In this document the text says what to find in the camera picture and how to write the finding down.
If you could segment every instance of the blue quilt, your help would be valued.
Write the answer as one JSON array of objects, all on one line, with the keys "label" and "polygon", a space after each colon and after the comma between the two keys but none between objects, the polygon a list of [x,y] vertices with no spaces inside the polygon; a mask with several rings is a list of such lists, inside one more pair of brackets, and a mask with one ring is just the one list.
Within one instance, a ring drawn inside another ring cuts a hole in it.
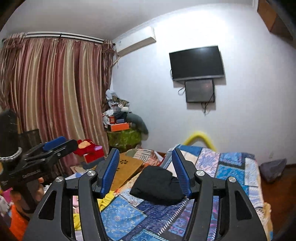
[{"label": "blue quilt", "polygon": [[[263,198],[258,183],[259,170],[254,155],[248,153],[215,153],[207,148],[178,145],[186,160],[211,177],[226,179],[234,176],[251,200],[259,217]],[[172,149],[162,168],[174,173]],[[130,188],[122,191],[101,212],[107,235],[113,241],[181,241],[192,211],[193,200],[184,199],[177,205],[154,205],[133,197]],[[218,218],[219,197],[213,197],[213,211],[207,240],[214,240]]]}]

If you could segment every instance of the striped curtain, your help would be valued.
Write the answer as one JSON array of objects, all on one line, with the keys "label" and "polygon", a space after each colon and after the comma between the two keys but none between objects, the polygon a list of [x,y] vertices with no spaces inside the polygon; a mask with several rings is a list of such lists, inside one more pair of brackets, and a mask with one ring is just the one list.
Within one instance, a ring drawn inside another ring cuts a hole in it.
[{"label": "striped curtain", "polygon": [[[0,104],[19,116],[22,131],[39,129],[43,142],[64,136],[92,139],[109,152],[102,112],[110,88],[112,42],[10,38],[0,59]],[[61,161],[64,172],[79,159]]]}]

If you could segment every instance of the wall-mounted air conditioner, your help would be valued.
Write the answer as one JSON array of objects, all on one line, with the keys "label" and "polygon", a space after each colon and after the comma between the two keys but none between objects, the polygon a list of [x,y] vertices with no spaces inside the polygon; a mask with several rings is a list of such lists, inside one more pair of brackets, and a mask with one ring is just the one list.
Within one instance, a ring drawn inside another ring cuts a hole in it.
[{"label": "wall-mounted air conditioner", "polygon": [[154,29],[146,27],[118,41],[116,50],[119,56],[124,56],[155,42]]}]

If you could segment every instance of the yellow cloth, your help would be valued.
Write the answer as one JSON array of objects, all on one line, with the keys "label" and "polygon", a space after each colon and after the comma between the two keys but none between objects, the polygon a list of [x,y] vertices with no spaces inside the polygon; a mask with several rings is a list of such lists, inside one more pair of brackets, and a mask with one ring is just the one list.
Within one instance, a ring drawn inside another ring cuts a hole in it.
[{"label": "yellow cloth", "polygon": [[103,199],[98,199],[98,205],[100,211],[102,211],[105,207],[111,203],[111,201],[114,198],[114,191],[110,191],[109,193],[106,194],[106,196]]},{"label": "yellow cloth", "polygon": [[73,213],[73,219],[74,219],[74,229],[75,229],[75,231],[81,230],[79,213]]},{"label": "yellow cloth", "polygon": [[[105,207],[109,205],[109,203],[114,198],[114,191],[110,191],[106,194],[106,196],[103,199],[98,199],[98,205],[100,211],[102,211]],[[74,219],[74,229],[75,231],[81,230],[81,224],[80,224],[80,216],[79,213],[73,213],[73,219]]]}]

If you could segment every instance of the wooden floor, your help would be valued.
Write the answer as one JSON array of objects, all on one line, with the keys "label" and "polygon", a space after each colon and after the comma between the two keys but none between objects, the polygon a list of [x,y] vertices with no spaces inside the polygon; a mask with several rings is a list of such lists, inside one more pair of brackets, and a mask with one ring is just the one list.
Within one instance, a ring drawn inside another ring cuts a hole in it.
[{"label": "wooden floor", "polygon": [[276,234],[296,206],[296,166],[286,167],[274,183],[262,180],[261,185],[264,201],[271,205],[271,221]]}]

